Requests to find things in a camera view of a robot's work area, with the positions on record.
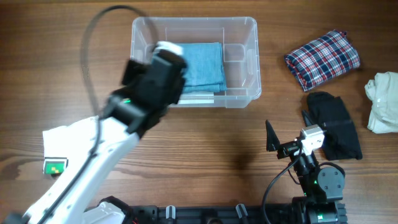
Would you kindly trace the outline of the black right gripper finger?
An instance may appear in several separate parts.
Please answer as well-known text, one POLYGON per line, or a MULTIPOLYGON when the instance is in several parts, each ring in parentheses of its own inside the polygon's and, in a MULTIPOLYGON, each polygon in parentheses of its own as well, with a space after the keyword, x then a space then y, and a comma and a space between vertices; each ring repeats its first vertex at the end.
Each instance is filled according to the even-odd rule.
POLYGON ((271 125, 271 122, 268 119, 266 120, 266 136, 267 136, 266 150, 268 152, 278 151, 280 147, 280 141, 271 125))
POLYGON ((307 110, 302 110, 302 118, 303 118, 303 121, 304 121, 306 127, 309 127, 309 126, 312 126, 315 124, 315 122, 313 121, 313 119, 311 118, 311 116, 309 115, 307 110))

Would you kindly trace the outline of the plaid flannel cloth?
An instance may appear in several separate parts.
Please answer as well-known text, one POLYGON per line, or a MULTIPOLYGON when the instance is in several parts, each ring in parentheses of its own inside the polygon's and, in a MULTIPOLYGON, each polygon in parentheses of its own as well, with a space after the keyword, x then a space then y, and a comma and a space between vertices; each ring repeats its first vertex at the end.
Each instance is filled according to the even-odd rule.
POLYGON ((284 62, 304 92, 361 65, 347 32, 336 29, 285 54, 284 62))

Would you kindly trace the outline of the white printed cloth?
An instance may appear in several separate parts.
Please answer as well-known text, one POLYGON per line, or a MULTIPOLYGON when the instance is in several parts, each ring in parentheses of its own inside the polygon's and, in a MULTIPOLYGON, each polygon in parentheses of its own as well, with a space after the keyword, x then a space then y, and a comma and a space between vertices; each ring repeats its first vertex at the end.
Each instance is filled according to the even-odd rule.
POLYGON ((59 175, 79 161, 94 145, 97 116, 82 119, 68 126, 42 132, 45 175, 59 175))

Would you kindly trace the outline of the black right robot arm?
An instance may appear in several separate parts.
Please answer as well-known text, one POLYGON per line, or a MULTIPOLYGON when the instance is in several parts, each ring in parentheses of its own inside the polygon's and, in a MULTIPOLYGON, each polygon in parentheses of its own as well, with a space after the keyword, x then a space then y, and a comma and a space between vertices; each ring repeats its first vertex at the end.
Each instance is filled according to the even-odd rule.
POLYGON ((306 127, 293 141, 281 143, 270 121, 266 121, 266 150, 276 152, 278 159, 289 158, 290 163, 280 171, 267 186, 261 211, 266 223, 282 223, 285 215, 291 223, 346 223, 343 199, 345 171, 332 162, 319 163, 314 151, 321 148, 325 140, 325 131, 312 124, 307 115, 303 115, 306 127), (293 169, 304 196, 294 197, 285 206, 285 212, 277 210, 277 204, 268 204, 267 198, 275 183, 293 169))

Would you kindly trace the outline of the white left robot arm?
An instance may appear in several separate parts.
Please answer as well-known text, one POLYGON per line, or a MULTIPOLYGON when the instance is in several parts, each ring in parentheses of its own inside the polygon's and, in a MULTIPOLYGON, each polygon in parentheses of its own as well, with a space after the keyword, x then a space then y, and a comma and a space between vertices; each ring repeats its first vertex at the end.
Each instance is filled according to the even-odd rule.
POLYGON ((182 50, 156 49, 151 63, 129 61, 123 88, 110 94, 98 118, 96 139, 86 160, 69 165, 51 188, 25 214, 9 214, 5 223, 81 223, 99 186, 115 165, 141 140, 147 130, 178 103, 187 67, 182 50), (113 144, 100 143, 104 122, 115 119, 127 136, 113 144))

